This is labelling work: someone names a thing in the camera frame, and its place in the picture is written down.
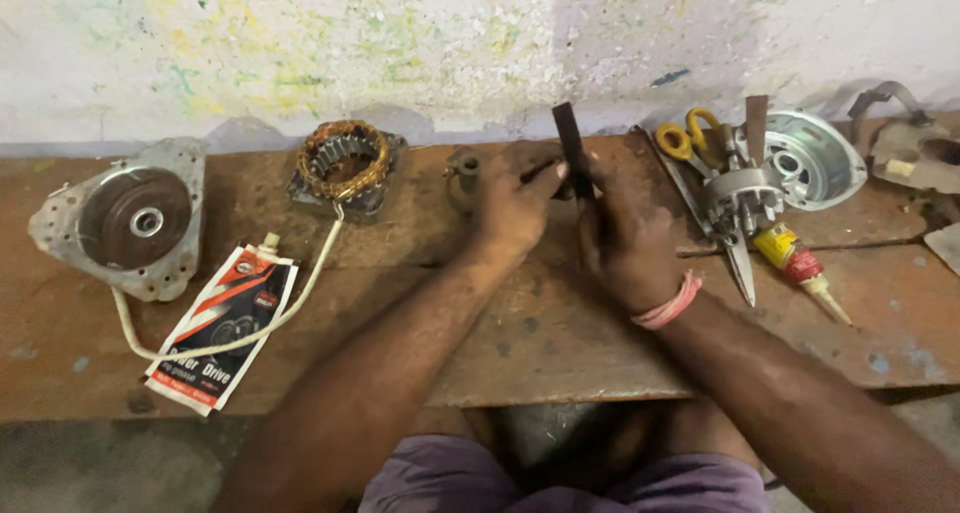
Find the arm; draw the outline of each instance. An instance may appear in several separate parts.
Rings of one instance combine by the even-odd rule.
[[[543,234],[546,203],[567,172],[561,156],[520,142],[484,161],[470,243],[299,379],[245,445],[214,510],[338,510],[363,492],[477,314]]]
[[[681,283],[669,213],[633,203],[596,158],[591,175],[604,196],[582,205],[582,259],[631,315],[641,314]],[[940,451],[841,374],[710,294],[701,291],[654,335],[809,507],[946,511],[960,504],[960,473]]]

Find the red and white packet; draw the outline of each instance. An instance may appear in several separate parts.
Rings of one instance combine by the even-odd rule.
[[[299,266],[253,245],[238,246],[203,287],[160,348],[176,354],[252,335],[281,317]],[[170,361],[153,361],[147,387],[200,415],[223,409],[263,343]]]

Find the purple shorts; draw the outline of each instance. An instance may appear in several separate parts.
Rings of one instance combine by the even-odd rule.
[[[722,454],[654,461],[605,496],[567,487],[524,495],[486,447],[439,434],[404,438],[366,485],[360,503],[360,513],[769,510],[761,475]]]

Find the white electrical wire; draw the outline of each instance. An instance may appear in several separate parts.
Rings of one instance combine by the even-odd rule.
[[[247,346],[248,344],[253,344],[263,337],[273,333],[274,330],[286,324],[287,320],[290,320],[294,314],[297,314],[297,311],[304,306],[307,296],[309,296],[310,292],[313,290],[313,286],[317,283],[317,278],[320,275],[320,271],[324,268],[324,262],[327,260],[327,255],[330,254],[330,248],[333,247],[333,242],[336,241],[337,234],[340,233],[340,228],[344,224],[344,210],[340,206],[339,200],[334,201],[333,209],[337,212],[337,220],[334,221],[333,227],[330,228],[330,234],[327,235],[326,241],[323,243],[323,248],[320,250],[319,257],[317,258],[317,263],[313,266],[313,272],[310,273],[310,278],[306,281],[306,286],[303,286],[303,291],[300,292],[299,297],[296,298],[296,301],[290,307],[290,309],[284,312],[275,322],[270,323],[266,327],[260,329],[258,332],[248,335],[242,339],[228,342],[226,344],[218,344],[216,346],[187,349],[186,351],[178,351],[177,353],[164,354],[156,351],[150,351],[140,344],[140,341],[137,338],[137,332],[134,331],[134,322],[130,317],[130,308],[127,306],[127,297],[116,287],[110,286],[110,288],[113,290],[113,299],[117,304],[117,312],[120,314],[120,325],[123,328],[123,335],[126,337],[126,343],[129,344],[130,349],[133,350],[133,353],[137,354],[140,358],[145,358],[147,360],[183,360],[186,358],[199,358],[201,356],[212,356],[214,354],[220,354],[221,352],[228,352],[242,346]]]

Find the pink thread bracelet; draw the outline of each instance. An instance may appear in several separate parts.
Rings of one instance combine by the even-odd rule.
[[[683,312],[696,297],[697,290],[703,285],[702,278],[694,276],[693,270],[689,269],[683,274],[683,285],[679,287],[676,296],[639,316],[633,316],[630,320],[644,330],[654,332],[669,324],[671,320]]]

